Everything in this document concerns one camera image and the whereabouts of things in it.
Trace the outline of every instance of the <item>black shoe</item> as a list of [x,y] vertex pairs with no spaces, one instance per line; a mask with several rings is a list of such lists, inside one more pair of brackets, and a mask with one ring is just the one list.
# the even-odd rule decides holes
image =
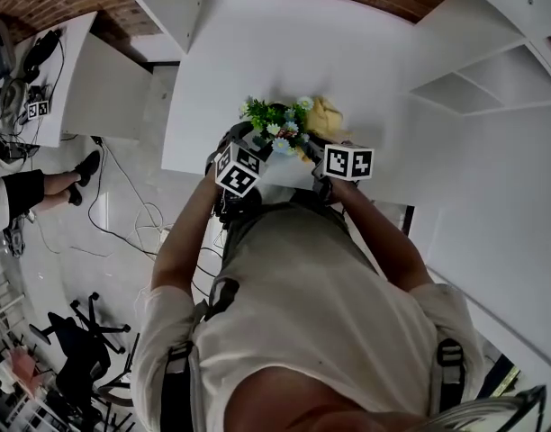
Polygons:
[[86,185],[89,184],[91,176],[94,175],[97,168],[99,168],[99,162],[99,150],[94,150],[83,162],[76,166],[74,171],[81,176],[81,179],[77,181],[79,185],[86,187]]
[[77,190],[77,187],[75,184],[72,184],[70,187],[68,187],[69,190],[69,200],[68,203],[71,203],[72,205],[79,206],[81,202],[83,201],[83,198],[81,196],[81,193]]

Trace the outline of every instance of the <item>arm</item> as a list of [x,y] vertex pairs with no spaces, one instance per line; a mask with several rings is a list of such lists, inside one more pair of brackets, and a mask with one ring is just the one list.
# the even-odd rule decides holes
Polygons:
[[367,247],[391,284],[405,292],[433,283],[420,252],[388,221],[357,187],[331,178],[334,195],[342,202]]
[[218,191],[214,180],[215,167],[195,188],[194,193],[159,249],[151,278],[151,289],[171,285],[192,295],[192,278],[200,255]]

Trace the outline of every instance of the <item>person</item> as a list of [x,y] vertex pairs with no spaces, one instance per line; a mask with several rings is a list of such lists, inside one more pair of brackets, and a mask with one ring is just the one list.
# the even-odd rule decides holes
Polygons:
[[411,241],[354,184],[338,179],[331,180],[333,196],[387,280],[341,215],[300,191],[232,222],[210,308],[190,334],[197,322],[191,282],[218,194],[213,173],[194,190],[155,262],[131,374],[133,403],[148,431],[160,430],[164,419],[183,430],[185,408],[197,417],[193,398],[191,409],[181,395],[162,406],[162,392],[174,388],[165,377],[173,355],[188,340],[199,357],[190,375],[201,376],[192,395],[201,390],[204,427],[196,430],[415,428],[430,412],[440,333],[461,345],[463,400],[475,397],[483,357],[464,296],[434,284]]
[[82,196],[76,184],[88,185],[99,163],[100,153],[95,150],[66,173],[44,175],[37,169],[0,177],[0,230],[31,208],[43,212],[62,203],[79,206]]

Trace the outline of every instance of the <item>blue flower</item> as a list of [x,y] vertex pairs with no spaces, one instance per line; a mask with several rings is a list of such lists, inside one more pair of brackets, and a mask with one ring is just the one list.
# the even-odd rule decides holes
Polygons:
[[279,152],[280,154],[286,154],[289,148],[290,143],[287,139],[284,138],[275,138],[274,142],[272,143],[272,149],[275,152]]
[[286,122],[293,122],[295,118],[295,110],[294,109],[288,109],[284,112],[284,117]]
[[302,96],[297,100],[297,103],[305,111],[310,111],[313,107],[313,99],[309,96]]
[[293,121],[289,121],[285,124],[285,127],[288,131],[292,132],[293,134],[297,134],[297,131],[299,130],[297,125]]
[[266,126],[266,130],[269,134],[273,134],[275,136],[279,132],[280,128],[275,123],[270,123]]

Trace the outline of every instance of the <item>hand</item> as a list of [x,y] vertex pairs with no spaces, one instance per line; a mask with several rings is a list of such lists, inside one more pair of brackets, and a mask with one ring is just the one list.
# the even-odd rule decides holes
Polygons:
[[331,181],[331,196],[332,199],[341,202],[345,197],[357,191],[357,186],[351,181],[344,181],[343,179],[337,179],[330,177]]

